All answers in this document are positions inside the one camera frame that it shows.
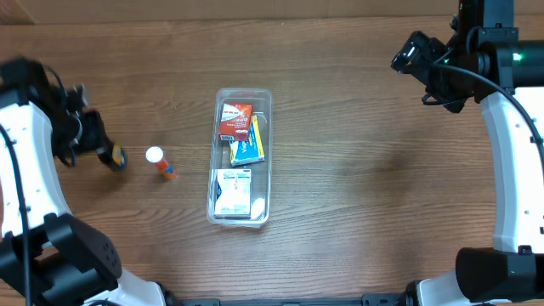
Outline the orange tube white cap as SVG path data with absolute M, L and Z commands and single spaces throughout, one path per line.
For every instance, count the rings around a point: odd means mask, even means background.
M 177 174 L 173 168 L 173 166 L 170 164 L 170 162 L 166 159 L 164 151 L 162 148 L 158 146 L 152 146 L 145 152 L 145 158 L 148 162 L 152 163 L 156 166 L 158 171 L 166 178 L 166 179 L 175 179 L 177 177 Z

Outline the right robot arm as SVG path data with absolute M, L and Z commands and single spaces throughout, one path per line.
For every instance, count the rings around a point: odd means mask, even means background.
M 392 61 L 425 105 L 481 109 L 492 149 L 496 224 L 490 247 L 464 247 L 455 268 L 416 280 L 387 305 L 497 305 L 543 296 L 543 44 L 522 40 L 513 0 L 461 0 L 441 42 L 415 31 Z

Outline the dark bottle white cap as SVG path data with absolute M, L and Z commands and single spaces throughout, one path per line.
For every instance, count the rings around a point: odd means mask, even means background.
M 122 172 L 128 165 L 126 151 L 117 144 L 111 144 L 97 150 L 99 160 L 113 172 Z

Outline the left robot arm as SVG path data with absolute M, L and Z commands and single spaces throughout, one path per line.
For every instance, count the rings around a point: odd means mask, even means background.
M 74 167 L 88 152 L 115 172 L 128 164 L 84 86 L 65 88 L 52 68 L 32 59 L 3 62 L 3 281 L 30 305 L 177 304 L 163 285 L 126 270 L 111 240 L 73 215 L 57 165 Z

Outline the blue VapoDrops box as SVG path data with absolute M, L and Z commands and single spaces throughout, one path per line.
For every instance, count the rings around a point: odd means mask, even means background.
M 265 160 L 258 118 L 252 116 L 249 138 L 246 141 L 230 141 L 230 163 L 232 167 L 243 166 Z

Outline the red medicine box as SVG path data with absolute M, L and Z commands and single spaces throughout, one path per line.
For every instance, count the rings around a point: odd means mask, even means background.
M 247 141 L 252 122 L 252 105 L 225 104 L 218 135 L 223 141 Z

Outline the white medicine box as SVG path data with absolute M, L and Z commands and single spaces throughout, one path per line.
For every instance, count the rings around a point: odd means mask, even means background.
M 251 186 L 250 169 L 219 169 L 214 215 L 218 218 L 249 218 Z

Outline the clear plastic container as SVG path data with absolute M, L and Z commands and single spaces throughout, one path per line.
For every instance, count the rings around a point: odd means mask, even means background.
M 260 88 L 223 88 L 216 97 L 207 192 L 213 224 L 260 228 L 269 219 L 273 148 L 273 95 Z M 249 139 L 220 128 L 249 121 Z

